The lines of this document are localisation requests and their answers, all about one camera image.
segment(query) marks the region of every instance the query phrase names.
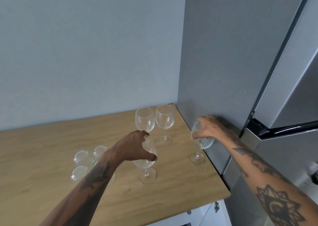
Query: geometric star tattoo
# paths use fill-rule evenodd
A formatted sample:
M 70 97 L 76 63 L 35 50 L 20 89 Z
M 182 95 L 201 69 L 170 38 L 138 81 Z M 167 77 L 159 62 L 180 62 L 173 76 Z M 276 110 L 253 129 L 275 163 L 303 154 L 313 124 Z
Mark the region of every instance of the geometric star tattoo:
M 300 204 L 288 198 L 285 191 L 276 192 L 270 185 L 264 189 L 257 188 L 257 198 L 272 222 L 279 226 L 299 226 L 298 222 L 306 221 L 298 212 Z

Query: glass base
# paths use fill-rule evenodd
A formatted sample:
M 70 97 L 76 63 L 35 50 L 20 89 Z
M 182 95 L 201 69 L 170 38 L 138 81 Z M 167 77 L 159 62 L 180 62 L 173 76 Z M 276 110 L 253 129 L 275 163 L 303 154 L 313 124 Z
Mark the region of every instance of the glass base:
M 115 173 L 113 174 L 112 178 L 110 179 L 110 182 L 113 182 L 115 180 Z
M 201 153 L 197 152 L 189 156 L 189 160 L 193 165 L 202 165 L 205 163 L 205 157 Z
M 156 180 L 156 177 L 157 177 L 157 173 L 156 171 L 149 167 L 148 169 L 145 169 L 145 170 L 142 170 L 140 173 L 139 173 L 139 181 L 142 183 L 142 184 L 150 184 L 150 183 L 153 183 L 155 180 Z
M 159 145 L 170 145 L 172 142 L 172 138 L 169 135 L 162 135 L 159 137 L 158 144 Z

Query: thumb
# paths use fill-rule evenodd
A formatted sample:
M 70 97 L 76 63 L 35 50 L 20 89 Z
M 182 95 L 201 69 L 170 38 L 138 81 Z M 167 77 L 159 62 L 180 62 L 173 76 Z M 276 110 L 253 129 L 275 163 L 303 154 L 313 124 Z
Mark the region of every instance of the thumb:
M 200 135 L 199 132 L 194 132 L 194 133 L 192 134 L 192 138 L 193 138 L 194 140 L 196 140 L 196 139 L 202 138 L 202 136 Z
M 149 161 L 156 161 L 158 159 L 155 154 L 150 153 L 144 149 L 141 151 L 141 157 L 143 160 L 149 160 Z

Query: hand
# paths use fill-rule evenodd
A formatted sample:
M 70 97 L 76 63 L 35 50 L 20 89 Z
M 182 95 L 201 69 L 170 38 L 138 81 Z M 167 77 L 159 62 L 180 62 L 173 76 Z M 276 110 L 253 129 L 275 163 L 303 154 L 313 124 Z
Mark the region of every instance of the hand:
M 145 135 L 149 136 L 149 133 L 145 132 L 144 130 L 135 130 L 133 132 L 130 132 L 128 135 L 125 135 L 111 148 L 116 159 L 120 162 L 126 160 L 156 161 L 157 156 L 146 151 L 142 147 L 142 143 L 145 141 Z
M 192 134 L 193 139 L 205 138 L 212 139 L 215 138 L 220 140 L 226 136 L 229 132 L 227 128 L 224 127 L 216 118 L 211 115 L 201 116 L 198 118 L 201 121 L 202 128 Z

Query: light blue wall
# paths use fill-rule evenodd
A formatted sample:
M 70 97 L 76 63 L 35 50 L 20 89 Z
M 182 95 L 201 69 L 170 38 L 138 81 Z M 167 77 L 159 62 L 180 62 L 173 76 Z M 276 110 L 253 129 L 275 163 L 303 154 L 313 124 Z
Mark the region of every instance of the light blue wall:
M 0 130 L 177 101 L 185 0 L 0 7 Z

